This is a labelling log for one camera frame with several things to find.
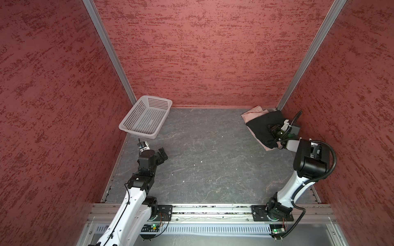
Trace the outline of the black shorts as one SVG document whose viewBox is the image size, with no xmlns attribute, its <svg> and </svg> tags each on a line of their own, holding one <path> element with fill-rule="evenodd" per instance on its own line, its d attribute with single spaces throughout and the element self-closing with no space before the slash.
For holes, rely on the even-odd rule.
<svg viewBox="0 0 394 246">
<path fill-rule="evenodd" d="M 285 118 L 281 111 L 272 111 L 250 120 L 246 126 L 264 146 L 274 149 L 278 147 L 277 133 L 281 131 L 284 122 Z"/>
</svg>

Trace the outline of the pink shorts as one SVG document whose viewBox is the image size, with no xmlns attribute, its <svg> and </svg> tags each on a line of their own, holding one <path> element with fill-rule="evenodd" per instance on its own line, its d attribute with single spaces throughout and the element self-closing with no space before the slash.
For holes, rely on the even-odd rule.
<svg viewBox="0 0 394 246">
<path fill-rule="evenodd" d="M 241 117 L 242 117 L 244 123 L 248 123 L 251 120 L 254 120 L 254 119 L 256 119 L 256 118 L 258 118 L 260 116 L 268 114 L 269 112 L 270 111 L 268 109 L 263 109 L 261 106 L 256 106 L 256 107 L 250 109 L 249 111 L 243 113 L 241 115 Z M 279 142 L 278 142 L 279 145 L 274 147 L 274 148 L 267 147 L 259 139 L 257 139 L 257 137 L 255 136 L 254 132 L 249 127 L 247 127 L 247 128 L 250 131 L 250 133 L 252 134 L 252 136 L 254 137 L 254 139 L 264 148 L 265 151 L 272 151 L 274 149 L 277 149 L 277 148 L 281 147 L 281 144 Z"/>
</svg>

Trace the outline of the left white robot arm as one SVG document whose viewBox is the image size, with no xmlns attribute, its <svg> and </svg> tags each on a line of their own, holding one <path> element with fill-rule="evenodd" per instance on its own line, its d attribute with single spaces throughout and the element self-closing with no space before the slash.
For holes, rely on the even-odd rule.
<svg viewBox="0 0 394 246">
<path fill-rule="evenodd" d="M 124 184 L 125 198 L 114 219 L 96 246 L 133 246 L 144 225 L 158 215 L 157 198 L 148 196 L 155 182 L 157 167 L 168 160 L 164 148 L 158 151 L 139 144 L 137 172 Z"/>
</svg>

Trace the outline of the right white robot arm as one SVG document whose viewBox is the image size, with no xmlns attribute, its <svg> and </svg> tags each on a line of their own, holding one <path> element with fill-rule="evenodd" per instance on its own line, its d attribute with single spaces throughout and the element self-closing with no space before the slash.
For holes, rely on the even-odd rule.
<svg viewBox="0 0 394 246">
<path fill-rule="evenodd" d="M 331 173 L 331 147 L 318 140 L 308 140 L 290 134 L 291 127 L 278 132 L 280 143 L 285 149 L 295 152 L 293 173 L 284 188 L 277 192 L 267 203 L 267 217 L 271 221 L 290 217 L 300 196 L 319 180 L 326 179 Z"/>
</svg>

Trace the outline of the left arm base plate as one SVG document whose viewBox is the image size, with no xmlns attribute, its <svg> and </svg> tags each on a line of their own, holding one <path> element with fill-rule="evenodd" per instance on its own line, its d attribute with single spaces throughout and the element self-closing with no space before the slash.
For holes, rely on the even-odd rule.
<svg viewBox="0 0 394 246">
<path fill-rule="evenodd" d="M 148 221 L 171 221 L 173 205 L 154 205 Z"/>
</svg>

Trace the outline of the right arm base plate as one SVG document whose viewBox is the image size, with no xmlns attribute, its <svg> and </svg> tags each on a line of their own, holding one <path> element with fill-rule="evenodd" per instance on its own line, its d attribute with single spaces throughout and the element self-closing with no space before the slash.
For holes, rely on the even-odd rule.
<svg viewBox="0 0 394 246">
<path fill-rule="evenodd" d="M 292 216 L 292 208 L 282 205 L 252 205 L 251 215 L 255 222 L 278 222 L 284 220 L 294 221 Z"/>
</svg>

